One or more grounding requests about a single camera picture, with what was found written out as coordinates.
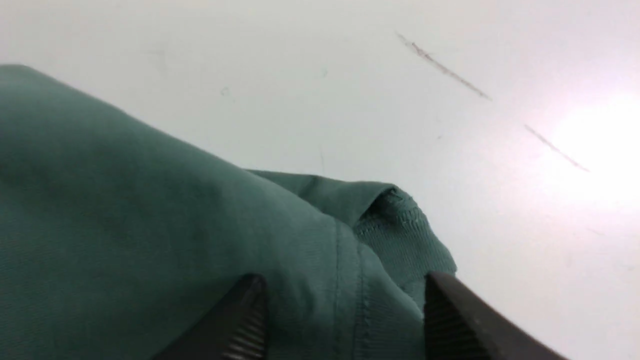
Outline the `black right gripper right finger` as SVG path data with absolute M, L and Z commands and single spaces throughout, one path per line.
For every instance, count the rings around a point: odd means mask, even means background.
M 563 360 L 444 272 L 425 277 L 423 335 L 428 360 Z

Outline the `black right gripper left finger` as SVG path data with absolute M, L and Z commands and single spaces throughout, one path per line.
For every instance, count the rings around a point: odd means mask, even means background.
M 154 360 L 265 360 L 268 297 L 263 276 L 243 275 L 202 318 Z

